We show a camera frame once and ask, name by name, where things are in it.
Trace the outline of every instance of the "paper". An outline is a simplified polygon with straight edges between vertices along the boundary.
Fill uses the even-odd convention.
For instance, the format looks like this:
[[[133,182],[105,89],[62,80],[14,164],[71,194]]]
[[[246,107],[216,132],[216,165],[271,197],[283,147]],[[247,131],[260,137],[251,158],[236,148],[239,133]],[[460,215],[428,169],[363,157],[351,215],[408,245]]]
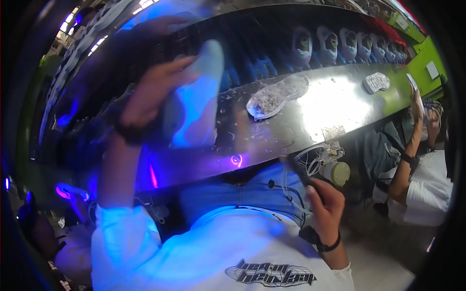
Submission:
[[[409,27],[409,24],[406,22],[406,20],[401,15],[397,17],[396,22],[398,23],[399,26],[401,26],[403,30],[406,30]]]
[[[429,71],[429,74],[431,74],[432,80],[439,76],[439,71],[437,70],[437,67],[434,64],[434,61],[431,61],[430,63],[428,63],[426,67],[427,67],[427,70]]]

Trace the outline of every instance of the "leg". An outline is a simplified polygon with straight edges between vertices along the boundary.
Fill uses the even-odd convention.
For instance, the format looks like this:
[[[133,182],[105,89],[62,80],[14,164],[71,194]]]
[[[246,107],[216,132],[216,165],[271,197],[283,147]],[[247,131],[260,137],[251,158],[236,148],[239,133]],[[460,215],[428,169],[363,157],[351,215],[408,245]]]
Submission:
[[[211,178],[183,188],[179,203],[189,226],[205,213],[223,206],[240,205],[240,189]]]
[[[285,186],[284,178],[281,178],[284,170],[283,164],[278,162],[259,171],[246,186],[241,187],[241,205],[260,207],[278,212],[288,216],[299,226],[302,226],[305,214],[288,200],[281,187],[269,188],[268,186],[270,180],[273,180],[275,185]],[[303,209],[308,210],[310,205],[305,200],[306,191],[298,175],[294,172],[289,172],[286,180],[288,193],[293,201]]]

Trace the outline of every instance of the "purple light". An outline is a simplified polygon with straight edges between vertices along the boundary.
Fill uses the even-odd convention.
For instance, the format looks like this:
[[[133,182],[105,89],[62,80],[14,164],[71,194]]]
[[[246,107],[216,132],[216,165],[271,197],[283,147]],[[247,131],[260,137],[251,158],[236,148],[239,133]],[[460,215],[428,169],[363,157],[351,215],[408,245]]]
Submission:
[[[238,168],[241,168],[241,163],[243,162],[243,157],[238,154],[238,156],[232,156],[231,161],[233,165],[237,165]]]
[[[152,167],[152,164],[149,163],[149,170],[151,172],[151,182],[152,182],[152,186],[154,188],[158,188],[158,183],[157,183],[157,179],[155,178],[155,173],[154,173],[154,168]]]
[[[62,191],[58,185],[59,184],[57,184],[57,186],[55,187],[55,191],[57,191],[57,194],[65,199],[69,199],[69,193]]]
[[[82,197],[84,202],[89,201],[90,196],[88,192],[84,192],[84,190],[81,190],[79,188],[75,188],[71,185],[68,185],[66,183],[58,183],[55,187],[55,191],[57,194],[65,199],[70,199],[70,192],[73,193],[74,195],[79,195]]]

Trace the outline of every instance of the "metal workbench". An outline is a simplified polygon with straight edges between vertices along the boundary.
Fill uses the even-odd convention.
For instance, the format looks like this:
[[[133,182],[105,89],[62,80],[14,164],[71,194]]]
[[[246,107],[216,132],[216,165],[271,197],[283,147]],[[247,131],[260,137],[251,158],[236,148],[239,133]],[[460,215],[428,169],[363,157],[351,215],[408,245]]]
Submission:
[[[364,77],[381,72],[386,91],[370,95]],[[410,103],[406,65],[352,64],[300,72],[309,90],[275,116],[255,122],[245,105],[251,95],[286,76],[257,81],[219,95],[216,143],[206,149],[160,149],[150,144],[139,160],[137,190],[189,183],[338,139]]]

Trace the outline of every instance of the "row of shoes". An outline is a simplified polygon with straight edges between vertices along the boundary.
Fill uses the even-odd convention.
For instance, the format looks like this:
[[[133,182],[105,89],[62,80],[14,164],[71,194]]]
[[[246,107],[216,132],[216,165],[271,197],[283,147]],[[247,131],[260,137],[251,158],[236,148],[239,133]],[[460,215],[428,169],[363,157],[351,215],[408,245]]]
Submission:
[[[326,64],[336,64],[338,54],[349,61],[359,57],[364,62],[370,61],[373,54],[375,61],[405,63],[408,55],[404,52],[404,45],[388,41],[376,34],[355,33],[346,28],[340,29],[340,47],[338,36],[325,26],[317,28],[317,37],[320,43],[318,51],[319,60]],[[306,66],[313,55],[311,33],[303,28],[296,27],[293,34],[292,62],[300,67]]]

